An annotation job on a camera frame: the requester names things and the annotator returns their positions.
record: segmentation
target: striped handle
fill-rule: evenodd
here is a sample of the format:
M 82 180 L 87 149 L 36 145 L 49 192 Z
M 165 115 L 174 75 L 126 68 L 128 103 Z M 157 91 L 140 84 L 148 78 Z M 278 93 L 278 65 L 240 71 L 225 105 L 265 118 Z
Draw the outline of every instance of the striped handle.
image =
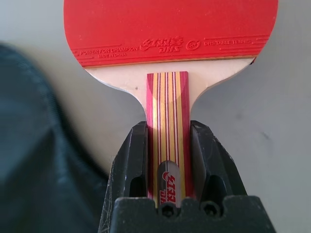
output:
M 192 196 L 188 73 L 147 75 L 148 197 L 159 206 Z

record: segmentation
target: red rubber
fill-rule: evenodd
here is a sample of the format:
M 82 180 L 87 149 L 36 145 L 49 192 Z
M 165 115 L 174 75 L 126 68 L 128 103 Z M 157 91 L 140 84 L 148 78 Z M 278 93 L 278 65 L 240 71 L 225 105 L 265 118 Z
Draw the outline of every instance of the red rubber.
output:
M 84 67 L 256 57 L 277 0 L 65 0 L 68 44 Z

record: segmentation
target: paddle handle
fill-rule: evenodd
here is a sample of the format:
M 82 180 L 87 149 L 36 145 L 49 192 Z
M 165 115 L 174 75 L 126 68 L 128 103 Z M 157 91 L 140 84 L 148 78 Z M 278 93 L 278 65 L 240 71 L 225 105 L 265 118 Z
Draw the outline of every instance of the paddle handle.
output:
M 156 206 L 193 194 L 188 73 L 147 75 L 148 197 Z

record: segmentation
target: ping pong paddle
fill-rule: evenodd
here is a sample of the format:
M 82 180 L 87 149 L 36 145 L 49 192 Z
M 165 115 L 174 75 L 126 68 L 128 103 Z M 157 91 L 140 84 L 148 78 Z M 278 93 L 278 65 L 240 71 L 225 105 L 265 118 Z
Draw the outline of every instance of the ping pong paddle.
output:
M 94 78 L 135 96 L 148 125 L 148 197 L 194 197 L 190 110 L 269 39 L 277 0 L 65 0 L 69 47 Z

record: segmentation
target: dark fabric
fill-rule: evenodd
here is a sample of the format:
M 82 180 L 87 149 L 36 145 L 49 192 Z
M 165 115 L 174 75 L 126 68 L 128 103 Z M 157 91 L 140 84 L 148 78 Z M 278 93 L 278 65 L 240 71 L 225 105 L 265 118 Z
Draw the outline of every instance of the dark fabric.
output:
M 0 158 L 1 232 L 97 232 L 107 177 L 78 143 L 44 76 L 1 45 Z

